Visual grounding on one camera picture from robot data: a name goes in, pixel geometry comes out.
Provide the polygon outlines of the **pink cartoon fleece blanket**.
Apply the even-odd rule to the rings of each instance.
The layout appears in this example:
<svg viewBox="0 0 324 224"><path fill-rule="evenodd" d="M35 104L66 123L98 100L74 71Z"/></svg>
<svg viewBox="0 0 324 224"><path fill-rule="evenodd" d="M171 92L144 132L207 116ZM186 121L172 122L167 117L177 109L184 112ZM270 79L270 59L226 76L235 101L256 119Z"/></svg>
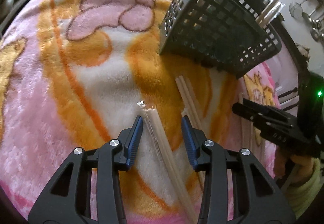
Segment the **pink cartoon fleece blanket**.
<svg viewBox="0 0 324 224"><path fill-rule="evenodd" d="M131 127L144 101L157 109L198 215L201 187L181 134L183 77L206 136L242 146L239 96L278 106L265 63L237 80L174 54L159 55L172 0L31 0L1 39L1 187L27 216L75 147L96 149Z"/></svg>

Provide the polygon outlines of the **black plastic utensil basket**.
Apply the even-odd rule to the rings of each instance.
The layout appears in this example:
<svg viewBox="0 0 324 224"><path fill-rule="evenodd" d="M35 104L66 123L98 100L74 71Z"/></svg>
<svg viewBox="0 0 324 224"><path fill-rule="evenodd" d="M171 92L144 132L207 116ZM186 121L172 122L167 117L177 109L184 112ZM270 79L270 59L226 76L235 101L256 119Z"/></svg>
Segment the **black plastic utensil basket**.
<svg viewBox="0 0 324 224"><path fill-rule="evenodd" d="M172 0L160 27L160 54L190 58L237 78L281 51L257 17L269 0Z"/></svg>

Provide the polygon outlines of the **hanging ladle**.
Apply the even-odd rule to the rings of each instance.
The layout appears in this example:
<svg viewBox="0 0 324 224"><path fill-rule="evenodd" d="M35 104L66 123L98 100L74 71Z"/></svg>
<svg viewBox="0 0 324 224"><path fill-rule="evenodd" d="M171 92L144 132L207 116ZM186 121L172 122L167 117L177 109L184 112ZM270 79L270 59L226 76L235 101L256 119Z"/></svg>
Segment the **hanging ladle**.
<svg viewBox="0 0 324 224"><path fill-rule="evenodd" d="M315 29L321 28L321 21L323 19L323 14L321 14L321 16L319 16L319 18L317 18L317 19L312 19L312 17L311 17L321 7L322 7L322 4L317 5L316 8L309 14L307 14L306 12L302 12L302 18L308 26L312 26Z"/></svg>

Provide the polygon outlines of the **hanging strainer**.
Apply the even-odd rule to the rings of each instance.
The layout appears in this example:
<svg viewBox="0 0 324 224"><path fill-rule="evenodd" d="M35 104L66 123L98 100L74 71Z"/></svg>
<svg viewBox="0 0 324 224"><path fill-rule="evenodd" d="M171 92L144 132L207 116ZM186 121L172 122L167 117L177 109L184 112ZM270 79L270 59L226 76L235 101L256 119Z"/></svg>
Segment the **hanging strainer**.
<svg viewBox="0 0 324 224"><path fill-rule="evenodd" d="M302 2L292 2L289 4L288 6L288 10L290 15L294 18L294 19L301 19L302 18L302 13L303 13L303 8L302 5L306 2L308 2L309 0L303 0Z"/></svg>

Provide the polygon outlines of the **steel pot on shelf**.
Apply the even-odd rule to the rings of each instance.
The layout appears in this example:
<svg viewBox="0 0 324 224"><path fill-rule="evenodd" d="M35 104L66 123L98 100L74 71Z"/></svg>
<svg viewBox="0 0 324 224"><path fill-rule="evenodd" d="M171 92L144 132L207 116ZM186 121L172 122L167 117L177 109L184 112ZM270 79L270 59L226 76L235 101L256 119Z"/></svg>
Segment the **steel pot on shelf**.
<svg viewBox="0 0 324 224"><path fill-rule="evenodd" d="M13 8L14 0L1 0L0 19L3 20Z"/></svg>

